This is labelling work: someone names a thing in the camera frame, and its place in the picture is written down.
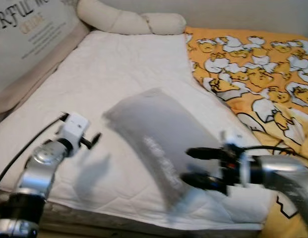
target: cartoon print blanket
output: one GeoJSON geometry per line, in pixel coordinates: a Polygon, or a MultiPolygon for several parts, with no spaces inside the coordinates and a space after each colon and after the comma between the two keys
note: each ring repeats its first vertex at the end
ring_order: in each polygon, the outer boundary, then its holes
{"type": "MultiPolygon", "coordinates": [[[[261,144],[308,157],[308,39],[192,27],[185,36],[192,74],[201,86],[223,100],[261,144]]],[[[278,199],[275,205],[276,211],[282,206],[278,199]]]]}

